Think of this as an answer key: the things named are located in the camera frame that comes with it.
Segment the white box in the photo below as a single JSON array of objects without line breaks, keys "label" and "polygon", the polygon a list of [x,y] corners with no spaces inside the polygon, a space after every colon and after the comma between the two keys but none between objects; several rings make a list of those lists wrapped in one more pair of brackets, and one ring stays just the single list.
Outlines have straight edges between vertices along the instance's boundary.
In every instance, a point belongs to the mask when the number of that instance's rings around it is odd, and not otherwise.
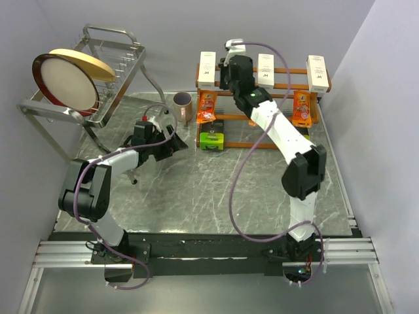
[{"label": "white box", "polygon": [[329,89],[329,79],[323,56],[309,55],[306,61],[308,87],[310,92],[324,94]]},{"label": "white box", "polygon": [[258,55],[257,83],[267,90],[274,89],[274,55]]},{"label": "white box", "polygon": [[216,52],[201,52],[198,70],[198,88],[201,90],[214,90],[215,88],[215,62]]}]

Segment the black green razor box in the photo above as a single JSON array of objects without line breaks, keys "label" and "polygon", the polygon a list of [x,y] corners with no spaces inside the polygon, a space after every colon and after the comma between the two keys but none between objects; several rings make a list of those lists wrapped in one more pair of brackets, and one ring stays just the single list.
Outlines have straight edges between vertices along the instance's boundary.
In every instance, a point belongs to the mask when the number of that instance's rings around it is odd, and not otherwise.
[{"label": "black green razor box", "polygon": [[224,120],[214,120],[200,126],[199,147],[202,150],[224,150]]},{"label": "black green razor box", "polygon": [[310,140],[310,134],[308,131],[308,128],[304,128],[304,127],[296,127],[297,131],[307,140]]}]

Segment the orange wooden shelf rack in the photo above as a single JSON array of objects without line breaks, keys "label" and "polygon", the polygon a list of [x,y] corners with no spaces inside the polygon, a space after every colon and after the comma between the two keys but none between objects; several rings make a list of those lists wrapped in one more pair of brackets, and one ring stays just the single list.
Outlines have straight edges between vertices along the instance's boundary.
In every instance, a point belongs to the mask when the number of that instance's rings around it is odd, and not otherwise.
[{"label": "orange wooden shelf rack", "polygon": [[[196,145],[201,149],[223,150],[228,148],[272,148],[290,149],[293,152],[304,153],[310,150],[310,142],[298,133],[300,128],[310,128],[319,121],[318,95],[331,89],[331,79],[323,63],[316,63],[310,56],[306,69],[275,68],[274,73],[305,74],[307,84],[275,83],[275,89],[283,89],[282,101],[292,99],[291,114],[283,114],[281,104],[276,103],[263,83],[253,77],[260,73],[260,68],[254,67],[252,59],[245,56],[235,56],[231,60],[221,59],[219,65],[198,64],[196,86],[198,88],[196,122],[199,125]],[[222,120],[249,120],[262,128],[264,134],[271,138],[270,144],[261,140],[253,143],[223,141],[217,144],[215,135],[207,141],[203,131],[206,125]]]}]

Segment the steel dish rack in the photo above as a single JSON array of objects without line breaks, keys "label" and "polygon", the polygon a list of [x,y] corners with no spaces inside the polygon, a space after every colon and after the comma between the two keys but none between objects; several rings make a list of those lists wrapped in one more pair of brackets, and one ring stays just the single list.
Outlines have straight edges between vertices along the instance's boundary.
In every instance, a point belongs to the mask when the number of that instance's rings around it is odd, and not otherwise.
[{"label": "steel dish rack", "polygon": [[57,48],[37,56],[32,75],[38,90],[17,107],[33,127],[66,162],[70,155],[40,123],[40,118],[81,126],[103,154],[110,150],[95,134],[104,128],[138,71],[158,92],[164,92],[145,68],[145,47],[127,29],[86,24],[72,49]]}]

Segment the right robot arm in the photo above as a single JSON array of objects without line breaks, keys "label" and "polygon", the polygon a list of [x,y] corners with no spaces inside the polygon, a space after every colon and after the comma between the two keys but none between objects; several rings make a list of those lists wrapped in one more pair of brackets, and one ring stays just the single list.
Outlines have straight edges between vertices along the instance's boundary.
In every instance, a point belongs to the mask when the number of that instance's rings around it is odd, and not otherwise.
[{"label": "right robot arm", "polygon": [[327,151],[305,138],[280,111],[272,96],[258,87],[253,60],[235,55],[219,62],[220,87],[229,90],[239,108],[276,145],[287,163],[282,185],[290,197],[290,226],[285,233],[283,254],[302,260],[316,251],[316,199],[325,178]]}]

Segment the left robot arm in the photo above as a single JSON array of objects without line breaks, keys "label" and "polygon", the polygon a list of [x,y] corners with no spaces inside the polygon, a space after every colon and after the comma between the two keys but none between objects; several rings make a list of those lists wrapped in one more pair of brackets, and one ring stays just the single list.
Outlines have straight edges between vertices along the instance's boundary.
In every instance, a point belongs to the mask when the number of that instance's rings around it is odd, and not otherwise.
[{"label": "left robot arm", "polygon": [[151,121],[138,121],[133,134],[107,158],[77,158],[67,169],[58,198],[59,209],[85,226],[93,227],[96,237],[108,244],[106,253],[114,262],[125,261],[130,255],[130,246],[127,232],[108,211],[111,181],[142,166],[150,156],[161,161],[188,148],[173,126],[166,126],[166,130],[168,135]]}]

